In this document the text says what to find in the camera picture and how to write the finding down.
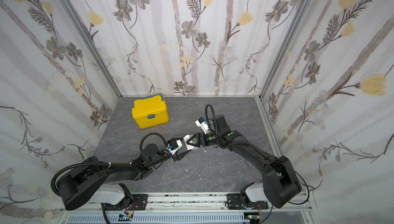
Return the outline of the white gift box lid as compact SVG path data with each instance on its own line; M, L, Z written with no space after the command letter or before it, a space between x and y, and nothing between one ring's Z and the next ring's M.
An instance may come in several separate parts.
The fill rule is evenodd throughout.
M187 150L195 150L195 149L197 149L196 147L193 147L193 146L189 146L188 145L188 138L190 137L190 135L186 135L185 137L183 137L183 141L184 141L184 144L185 144L185 146L186 146L186 149Z

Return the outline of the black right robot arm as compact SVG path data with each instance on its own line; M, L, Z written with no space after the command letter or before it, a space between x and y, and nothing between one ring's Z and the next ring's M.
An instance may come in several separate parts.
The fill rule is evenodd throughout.
M260 183L252 183L241 190L245 202L268 201L281 208L301 192L301 184L287 157L276 157L253 145L243 134L232 130L223 115L211 126L204 118L198 119L196 125L203 132L183 138L188 150L219 146L240 155L260 172Z

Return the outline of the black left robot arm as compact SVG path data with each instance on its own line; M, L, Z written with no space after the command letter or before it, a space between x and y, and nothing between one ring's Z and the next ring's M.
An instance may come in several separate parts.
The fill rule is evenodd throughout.
M92 156L67 166L55 173L51 189L62 199L68 211L87 203L106 203L124 210L132 205L132 194L125 185L112 186L111 182L143 180L163 162L170 159L180 161L195 147L175 140L161 150L155 144L140 149L139 156L129 163L103 162Z

